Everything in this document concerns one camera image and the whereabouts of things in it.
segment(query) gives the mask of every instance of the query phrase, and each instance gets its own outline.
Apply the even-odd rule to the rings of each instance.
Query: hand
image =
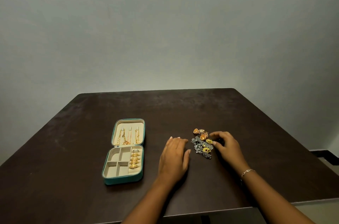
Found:
[[[244,156],[242,155],[238,141],[229,132],[216,131],[210,133],[213,139],[222,138],[225,141],[225,146],[213,141],[213,145],[221,153],[223,159],[241,175],[245,170],[250,169]]]
[[[187,139],[170,137],[161,154],[159,162],[158,179],[173,187],[185,174],[189,165],[191,150],[184,153]]]

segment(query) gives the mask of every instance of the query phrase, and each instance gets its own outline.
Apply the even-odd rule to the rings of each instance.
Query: left hand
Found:
[[[184,153],[187,139],[172,138],[167,141],[159,162],[158,179],[169,186],[174,186],[185,174],[189,165],[191,150]]]

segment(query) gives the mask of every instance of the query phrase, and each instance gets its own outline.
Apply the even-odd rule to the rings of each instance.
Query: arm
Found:
[[[159,162],[158,177],[150,190],[122,224],[155,224],[162,207],[174,185],[188,168],[189,153],[184,153],[187,139],[172,138],[167,141]]]
[[[229,132],[213,132],[210,136],[213,136],[214,138],[223,138],[225,146],[222,146],[216,141],[214,141],[213,144],[215,148],[219,150],[223,159],[230,164],[239,176],[241,176],[244,171],[250,169],[242,155],[239,143]],[[314,223],[275,191],[255,171],[246,172],[242,177],[242,180],[270,223]]]

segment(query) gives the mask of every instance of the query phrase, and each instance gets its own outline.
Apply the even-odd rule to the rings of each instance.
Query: floor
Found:
[[[319,158],[324,164],[339,175],[339,166],[333,166],[324,158]],[[297,204],[296,207],[317,224],[337,224],[339,223],[339,200],[325,200],[321,202],[307,202]],[[210,224],[233,224],[251,223],[265,224],[260,211],[257,208],[237,209],[224,211],[222,213],[209,214]],[[161,224],[173,223],[181,224],[201,224],[200,216],[192,217],[168,217],[160,221]]]

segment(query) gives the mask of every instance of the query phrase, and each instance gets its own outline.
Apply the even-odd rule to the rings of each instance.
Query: open jewelry box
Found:
[[[143,176],[145,121],[122,119],[114,126],[112,148],[106,157],[102,177],[106,185],[138,181]]]

